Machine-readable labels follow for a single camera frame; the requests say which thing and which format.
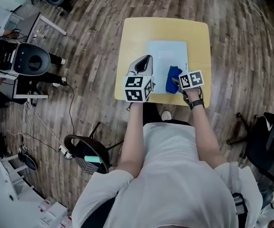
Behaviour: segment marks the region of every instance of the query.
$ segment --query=black pants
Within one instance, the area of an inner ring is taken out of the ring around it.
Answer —
[[[157,106],[155,103],[143,103],[143,126],[149,123],[171,123],[171,124],[181,124],[191,126],[189,123],[180,121],[180,120],[166,120],[163,121],[158,112]]]
[[[71,7],[71,0],[64,0],[58,7],[61,7],[67,12],[70,12],[72,7]]]
[[[50,55],[50,63],[52,64],[56,64],[56,65],[60,65],[61,62],[62,62],[62,58],[61,57],[58,57],[56,55],[53,55],[51,53],[49,53]]]
[[[51,74],[51,73],[44,73],[39,76],[24,76],[24,75],[19,75],[18,80],[21,82],[29,82],[32,81],[33,84],[37,84],[38,82],[45,82],[45,83],[62,83],[62,77]]]

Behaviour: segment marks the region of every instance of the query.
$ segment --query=black chair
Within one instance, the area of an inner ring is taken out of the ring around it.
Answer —
[[[68,135],[64,139],[65,147],[68,149],[69,153],[72,154],[73,158],[76,159],[78,166],[90,175],[95,172],[101,174],[108,173],[108,169],[111,167],[108,151],[123,143],[123,141],[121,141],[111,147],[105,148],[104,145],[94,139],[94,133],[99,125],[100,122],[95,126],[89,137]],[[84,157],[86,155],[99,157],[101,163],[85,161]]]
[[[254,118],[257,121],[254,125],[252,122],[247,124],[240,113],[237,113],[236,117],[241,118],[247,136],[236,141],[229,139],[227,144],[247,142],[246,150],[241,156],[247,157],[261,174],[274,182],[274,176],[269,172],[274,163],[274,114],[264,113],[261,117],[255,115]],[[266,121],[272,126],[270,130],[267,128]]]

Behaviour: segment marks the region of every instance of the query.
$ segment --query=watch strap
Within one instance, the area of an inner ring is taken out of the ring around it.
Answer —
[[[193,108],[197,105],[203,105],[203,108],[204,108],[204,102],[203,102],[203,99],[199,99],[197,101],[193,101],[189,104],[189,107],[191,110],[193,110]]]

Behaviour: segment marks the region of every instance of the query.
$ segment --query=black and white marker cube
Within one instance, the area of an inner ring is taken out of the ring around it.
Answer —
[[[198,87],[204,85],[204,80],[201,70],[189,72],[190,82],[192,87]]]
[[[127,102],[146,102],[153,90],[153,76],[126,76],[123,79]]]
[[[179,80],[180,80],[181,88],[183,90],[204,85],[204,80],[203,80],[201,70],[188,72],[187,74],[181,74],[179,75]]]

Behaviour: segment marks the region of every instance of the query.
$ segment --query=white sneaker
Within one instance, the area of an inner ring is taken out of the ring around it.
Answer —
[[[161,115],[162,121],[171,120],[171,114],[169,111],[164,111]]]
[[[66,63],[66,60],[62,58],[61,65],[64,65]]]
[[[63,82],[66,82],[66,78],[65,78],[65,77],[63,77],[63,78],[62,78],[62,81],[63,81]],[[53,85],[54,87],[59,87],[61,84],[58,84],[58,83],[52,83],[52,85]]]

